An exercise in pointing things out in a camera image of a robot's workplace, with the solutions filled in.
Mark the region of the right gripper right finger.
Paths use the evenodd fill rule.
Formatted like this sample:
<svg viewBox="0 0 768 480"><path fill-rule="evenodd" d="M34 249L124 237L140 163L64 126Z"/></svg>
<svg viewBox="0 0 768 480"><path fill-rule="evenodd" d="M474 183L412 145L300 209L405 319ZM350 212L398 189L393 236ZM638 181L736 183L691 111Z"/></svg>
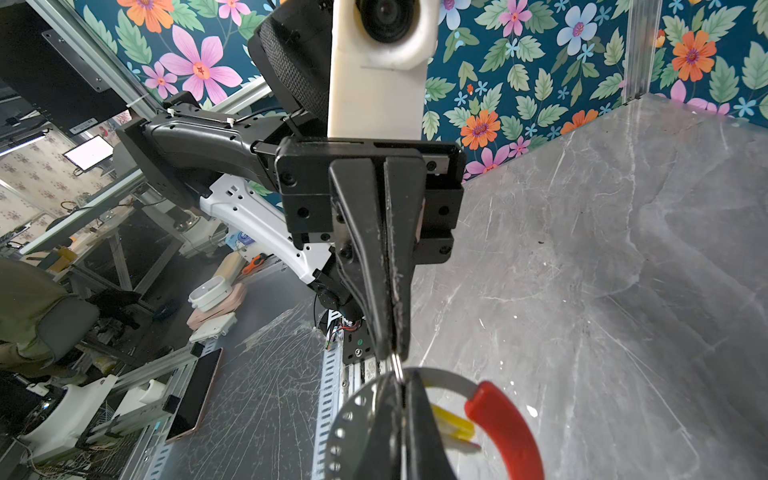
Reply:
<svg viewBox="0 0 768 480"><path fill-rule="evenodd" d="M404 387L406 479L456 479L446 455L421 373L410 369Z"/></svg>

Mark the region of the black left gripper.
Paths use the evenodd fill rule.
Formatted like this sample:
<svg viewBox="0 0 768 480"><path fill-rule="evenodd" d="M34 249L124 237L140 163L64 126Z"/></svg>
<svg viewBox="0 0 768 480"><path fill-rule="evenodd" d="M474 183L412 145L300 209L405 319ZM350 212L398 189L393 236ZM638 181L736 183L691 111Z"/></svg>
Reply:
<svg viewBox="0 0 768 480"><path fill-rule="evenodd" d="M291 137L278 148L292 242L338 244L341 277L379 360L408 358L415 264L451 256L466 160L451 142Z"/></svg>

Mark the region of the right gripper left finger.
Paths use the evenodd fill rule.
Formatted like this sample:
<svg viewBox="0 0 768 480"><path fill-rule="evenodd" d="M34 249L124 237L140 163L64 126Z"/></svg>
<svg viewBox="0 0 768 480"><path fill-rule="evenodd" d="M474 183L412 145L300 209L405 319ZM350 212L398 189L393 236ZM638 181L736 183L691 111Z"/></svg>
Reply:
<svg viewBox="0 0 768 480"><path fill-rule="evenodd" d="M353 418L363 421L362 449L353 479L401 479L403 477L402 385L393 373L364 385L352 400Z"/></svg>

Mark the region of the silver keyring with red grip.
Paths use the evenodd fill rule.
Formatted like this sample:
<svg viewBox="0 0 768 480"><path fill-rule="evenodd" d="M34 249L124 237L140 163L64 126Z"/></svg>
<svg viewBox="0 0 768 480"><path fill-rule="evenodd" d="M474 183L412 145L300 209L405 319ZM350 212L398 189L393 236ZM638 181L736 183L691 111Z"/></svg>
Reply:
<svg viewBox="0 0 768 480"><path fill-rule="evenodd" d="M542 479L522 414L496 385L434 368L365 383L340 408L325 446L326 479L453 479L450 449L476 453L483 432L510 479Z"/></svg>

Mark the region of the yellow key tag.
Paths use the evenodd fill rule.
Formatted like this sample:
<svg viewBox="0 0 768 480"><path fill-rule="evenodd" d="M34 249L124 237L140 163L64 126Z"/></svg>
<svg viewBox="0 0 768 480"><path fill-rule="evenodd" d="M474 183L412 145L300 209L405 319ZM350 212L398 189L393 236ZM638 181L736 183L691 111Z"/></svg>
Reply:
<svg viewBox="0 0 768 480"><path fill-rule="evenodd" d="M476 434L474 423L435 404L431 404L431 409L446 449L467 454L482 450L481 446L474 442Z"/></svg>

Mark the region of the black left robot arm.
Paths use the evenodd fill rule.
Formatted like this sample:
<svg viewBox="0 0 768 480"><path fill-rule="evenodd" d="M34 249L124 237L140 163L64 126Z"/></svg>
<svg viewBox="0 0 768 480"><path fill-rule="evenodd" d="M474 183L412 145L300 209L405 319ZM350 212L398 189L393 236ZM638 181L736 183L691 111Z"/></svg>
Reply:
<svg viewBox="0 0 768 480"><path fill-rule="evenodd" d="M284 110L204 110L189 92L119 137L148 183L268 247L322 303L406 359L419 265L447 261L466 165L422 137L437 1L289 1L249 54Z"/></svg>

